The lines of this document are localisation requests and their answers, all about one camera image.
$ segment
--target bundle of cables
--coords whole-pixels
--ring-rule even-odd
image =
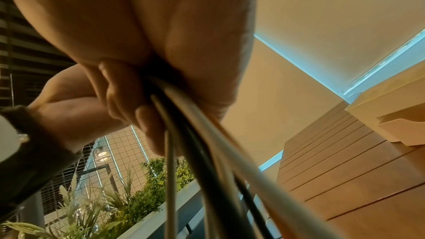
[[[203,114],[182,90],[155,77],[147,77],[147,80],[151,84],[150,99],[167,130],[166,239],[174,239],[177,234],[176,148],[186,158],[201,187],[206,238],[256,238],[244,206],[250,210],[261,236],[273,238],[246,182],[262,200],[283,238],[341,238],[264,177],[236,140],[218,122]],[[243,195],[245,205],[238,193]]]

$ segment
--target white cloth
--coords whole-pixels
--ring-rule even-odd
[[[0,116],[0,162],[17,152],[19,146],[18,132],[7,119]]]

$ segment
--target person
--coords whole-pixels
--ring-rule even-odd
[[[0,154],[0,182],[11,184],[9,194],[0,196],[0,216],[78,159],[85,144],[128,124],[140,128],[151,149],[163,154],[163,125],[143,94],[141,74],[170,71],[174,82],[217,120],[236,100],[253,45],[255,0],[14,1],[28,22],[77,65],[53,77],[27,108],[0,112],[0,139],[6,133],[19,137],[9,139],[9,150]],[[52,167],[41,169],[35,160],[47,154],[46,147],[49,154],[56,151],[56,159],[49,157]],[[31,177],[21,167],[28,162]],[[11,174],[23,183],[8,182]],[[30,184],[29,178],[38,179]]]

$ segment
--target human hand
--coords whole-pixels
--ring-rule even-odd
[[[251,53],[255,0],[15,2],[42,36],[81,63],[111,114],[140,127],[157,153],[162,124],[130,70],[164,59],[201,109],[220,120]]]
[[[70,151],[126,127],[110,117],[80,65],[51,78],[28,107],[29,113]]]

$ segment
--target beige ceiling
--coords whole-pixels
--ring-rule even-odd
[[[336,93],[425,29],[425,0],[258,0],[256,34]]]

